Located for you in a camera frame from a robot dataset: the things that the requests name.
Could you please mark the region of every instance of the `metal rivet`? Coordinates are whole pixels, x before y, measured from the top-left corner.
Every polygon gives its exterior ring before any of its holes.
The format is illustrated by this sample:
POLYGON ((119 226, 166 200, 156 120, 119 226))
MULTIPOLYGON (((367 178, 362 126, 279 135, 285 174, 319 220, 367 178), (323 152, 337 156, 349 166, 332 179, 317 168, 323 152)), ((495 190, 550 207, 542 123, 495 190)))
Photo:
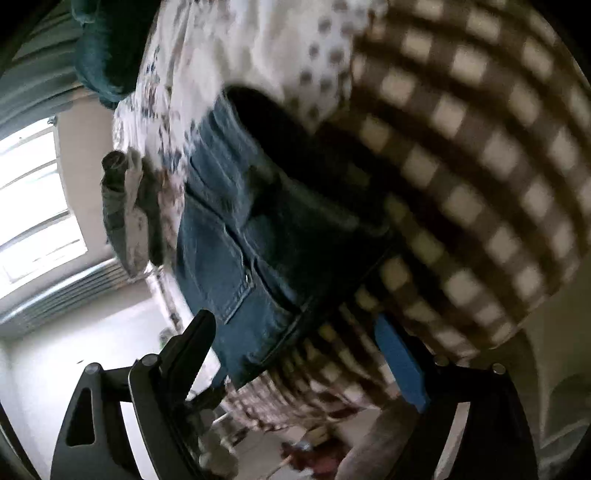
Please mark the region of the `metal rivet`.
POLYGON ((146 367, 151 367, 153 365, 156 365, 158 363, 158 360, 160 360, 160 357, 158 355, 156 355, 155 353, 149 353, 148 355, 142 358, 142 365, 145 365, 146 367))
POLYGON ((493 364, 492 371, 497 375, 505 375, 507 373, 507 369, 504 365, 501 364, 493 364))
POLYGON ((95 373, 97 373, 100 370, 100 364, 94 363, 94 364, 88 364, 85 366, 84 368, 84 372, 87 375, 94 375, 95 373))
POLYGON ((436 355, 433 361, 438 367, 446 367, 449 365, 449 359, 445 355, 436 355))

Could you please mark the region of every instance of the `radiator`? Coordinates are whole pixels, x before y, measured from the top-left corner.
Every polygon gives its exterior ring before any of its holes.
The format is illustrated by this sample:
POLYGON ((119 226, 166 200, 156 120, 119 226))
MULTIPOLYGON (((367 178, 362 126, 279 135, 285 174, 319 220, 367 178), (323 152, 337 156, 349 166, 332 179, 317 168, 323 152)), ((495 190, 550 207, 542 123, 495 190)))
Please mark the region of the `radiator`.
POLYGON ((20 338, 52 319, 131 282, 118 260, 110 259, 73 275, 0 314, 0 338, 20 338))

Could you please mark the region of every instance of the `green object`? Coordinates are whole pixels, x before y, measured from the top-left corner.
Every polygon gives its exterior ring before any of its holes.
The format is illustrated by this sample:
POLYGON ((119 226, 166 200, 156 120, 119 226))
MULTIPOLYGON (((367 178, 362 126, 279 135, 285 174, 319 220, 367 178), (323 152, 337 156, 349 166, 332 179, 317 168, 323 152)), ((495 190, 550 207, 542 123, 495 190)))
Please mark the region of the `green object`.
POLYGON ((72 16, 80 22, 94 23, 100 0, 72 0, 72 16))
POLYGON ((135 90, 159 6, 160 0, 73 1, 73 15, 83 23, 74 62, 83 85, 110 102, 135 90))

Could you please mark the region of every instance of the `wall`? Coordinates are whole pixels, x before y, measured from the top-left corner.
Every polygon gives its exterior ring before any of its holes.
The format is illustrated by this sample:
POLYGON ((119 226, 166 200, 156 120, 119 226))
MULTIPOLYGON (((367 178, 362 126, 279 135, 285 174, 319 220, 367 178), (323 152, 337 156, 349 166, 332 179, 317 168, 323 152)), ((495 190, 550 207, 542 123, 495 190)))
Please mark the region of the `wall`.
MULTIPOLYGON (((71 394, 84 367, 126 367, 146 353, 158 352, 158 333, 167 326, 147 286, 138 282, 105 295, 35 330, 11 346, 17 397, 31 429, 31 461, 43 479, 71 394)), ((155 480, 131 404, 124 418, 142 478, 155 480)))
POLYGON ((27 454, 31 458, 39 458, 37 445, 33 440, 31 429, 22 411, 21 402, 16 394, 17 385, 12 372, 12 361, 8 347, 0 342, 0 402, 8 416, 14 432, 27 454))
POLYGON ((70 110, 57 115, 60 168, 66 199, 76 215, 88 252, 0 299, 0 312, 113 256, 106 244, 100 196, 100 161, 113 149, 112 114, 96 98, 91 97, 75 101, 70 110))

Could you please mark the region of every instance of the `window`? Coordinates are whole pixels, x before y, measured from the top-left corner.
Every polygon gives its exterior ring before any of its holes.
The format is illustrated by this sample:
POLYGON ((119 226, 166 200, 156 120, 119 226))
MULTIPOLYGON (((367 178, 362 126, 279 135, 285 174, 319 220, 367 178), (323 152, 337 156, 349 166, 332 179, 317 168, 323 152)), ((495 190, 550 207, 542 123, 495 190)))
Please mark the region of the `window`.
POLYGON ((86 253, 56 139, 46 118, 0 141, 0 297, 86 253))

